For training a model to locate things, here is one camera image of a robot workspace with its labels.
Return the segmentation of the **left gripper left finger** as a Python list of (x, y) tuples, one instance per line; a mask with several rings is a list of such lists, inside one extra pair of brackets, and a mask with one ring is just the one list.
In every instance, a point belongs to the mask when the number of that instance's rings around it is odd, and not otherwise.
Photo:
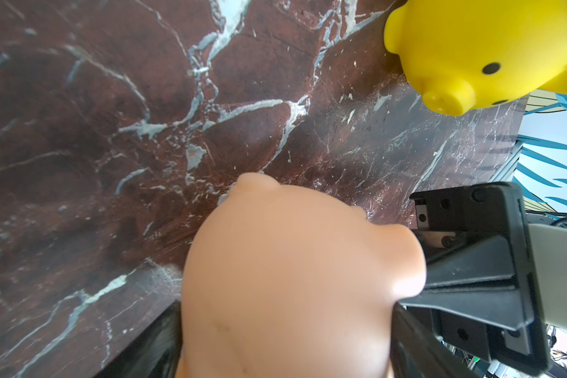
[(175, 301), (94, 377), (174, 377), (182, 346), (181, 305)]

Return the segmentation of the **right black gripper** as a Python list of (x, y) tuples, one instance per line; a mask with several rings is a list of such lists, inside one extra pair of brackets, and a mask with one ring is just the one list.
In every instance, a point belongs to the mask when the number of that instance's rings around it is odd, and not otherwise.
[(468, 354), (546, 373), (550, 347), (521, 188), (494, 182), (411, 199), (427, 278), (404, 307)]

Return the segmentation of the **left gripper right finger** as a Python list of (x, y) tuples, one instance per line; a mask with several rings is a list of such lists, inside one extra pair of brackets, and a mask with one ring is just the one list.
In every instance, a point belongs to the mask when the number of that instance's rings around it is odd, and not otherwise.
[(394, 377), (477, 377), (400, 303), (392, 313)]

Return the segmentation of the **pink piggy bank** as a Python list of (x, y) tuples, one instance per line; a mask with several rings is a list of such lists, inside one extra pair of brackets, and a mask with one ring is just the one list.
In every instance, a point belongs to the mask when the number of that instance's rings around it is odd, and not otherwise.
[(245, 173), (192, 241), (179, 377), (385, 377), (392, 311), (426, 281), (403, 225)]

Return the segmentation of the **yellow piggy bank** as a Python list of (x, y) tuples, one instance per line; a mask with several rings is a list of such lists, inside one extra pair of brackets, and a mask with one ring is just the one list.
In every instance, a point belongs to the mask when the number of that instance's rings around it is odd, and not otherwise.
[(567, 1), (409, 1), (389, 15), (384, 45), (436, 113), (567, 95)]

